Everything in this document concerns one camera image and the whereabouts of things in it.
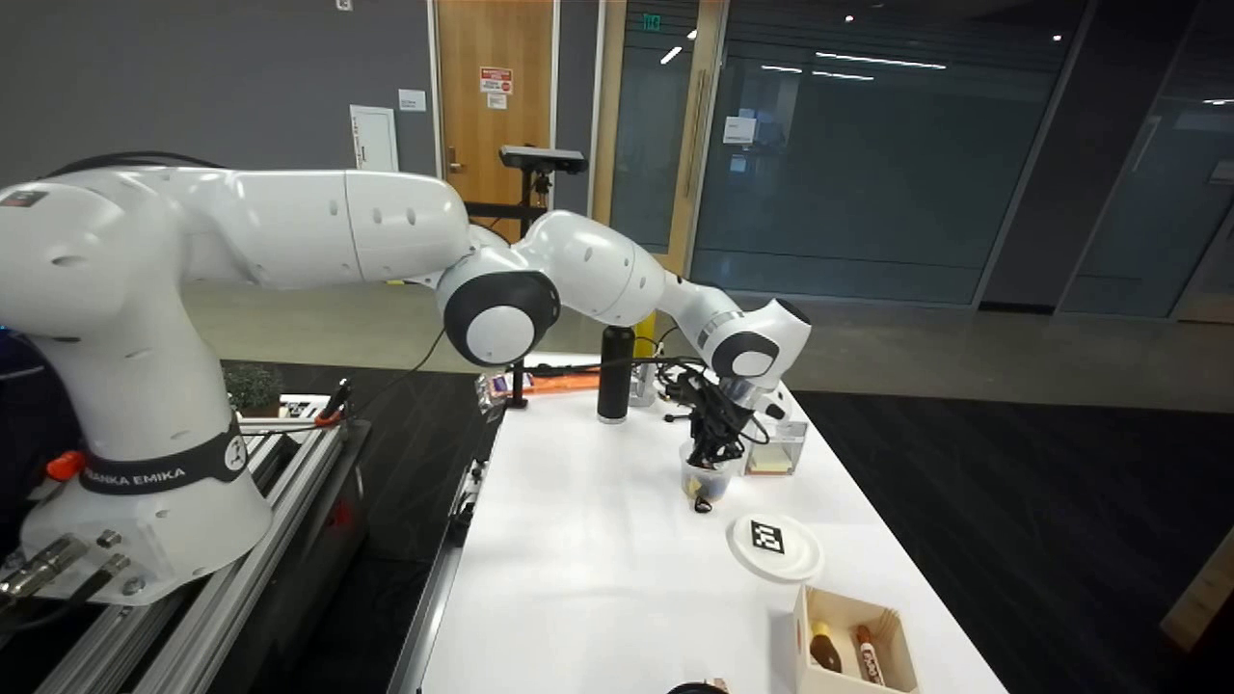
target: wooden door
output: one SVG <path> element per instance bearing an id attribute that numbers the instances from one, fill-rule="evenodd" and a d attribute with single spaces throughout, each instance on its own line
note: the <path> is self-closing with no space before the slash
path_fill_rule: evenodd
<path id="1" fill-rule="evenodd" d="M 551 0 L 437 0 L 442 178 L 469 203 L 517 203 L 504 142 L 551 148 Z M 478 218 L 517 240 L 517 218 Z"/>

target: white table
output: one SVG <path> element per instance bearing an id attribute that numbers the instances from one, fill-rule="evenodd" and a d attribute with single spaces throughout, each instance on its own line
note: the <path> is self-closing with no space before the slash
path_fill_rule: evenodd
<path id="1" fill-rule="evenodd" d="M 900 610 L 925 694 L 1004 691 L 922 572 L 810 428 L 799 474 L 731 477 L 708 516 L 684 495 L 686 423 L 603 419 L 592 393 L 504 414 L 423 694 L 666 694 L 725 680 L 796 691 L 796 587 L 727 550 L 739 514 L 788 514 L 824 559 L 815 587 Z"/>

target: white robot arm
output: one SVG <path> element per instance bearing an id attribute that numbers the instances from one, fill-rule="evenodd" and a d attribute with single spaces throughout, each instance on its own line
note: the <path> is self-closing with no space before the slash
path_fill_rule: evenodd
<path id="1" fill-rule="evenodd" d="M 63 538 L 85 550 L 41 599 L 116 567 L 95 601 L 152 606 L 235 563 L 271 525 L 182 280 L 423 280 L 450 342 L 487 366 L 533 349 L 559 306 L 603 325 L 659 307 L 721 379 L 739 380 L 739 408 L 810 335 L 776 301 L 739 312 L 716 289 L 676 280 L 587 214 L 546 213 L 504 248 L 466 222 L 454 190 L 412 173 L 80 168 L 2 190 L 0 241 L 0 325 L 53 363 L 90 448 L 85 474 L 24 525 L 24 554 Z"/>

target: cardboard box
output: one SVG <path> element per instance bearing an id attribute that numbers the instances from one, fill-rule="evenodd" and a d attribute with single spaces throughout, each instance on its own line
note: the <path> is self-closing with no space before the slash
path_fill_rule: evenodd
<path id="1" fill-rule="evenodd" d="M 824 623 L 841 654 L 841 671 L 830 671 L 810 654 L 817 621 Z M 882 682 L 866 682 L 860 675 L 855 630 L 873 633 Z M 919 691 L 919 671 L 914 671 L 900 613 L 887 606 L 807 587 L 799 599 L 799 694 L 887 694 L 887 691 Z"/>

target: floor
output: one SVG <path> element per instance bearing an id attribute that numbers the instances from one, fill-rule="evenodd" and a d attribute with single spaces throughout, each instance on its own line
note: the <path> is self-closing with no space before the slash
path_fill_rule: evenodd
<path id="1" fill-rule="evenodd" d="M 416 284 L 191 284 L 184 306 L 218 358 L 409 371 L 438 335 L 433 292 Z M 1234 414 L 1234 328 L 1218 325 L 841 301 L 803 307 L 815 335 L 788 379 L 796 390 Z M 598 331 L 563 316 L 538 345 L 598 349 Z M 438 339 L 423 371 L 478 366 Z"/>

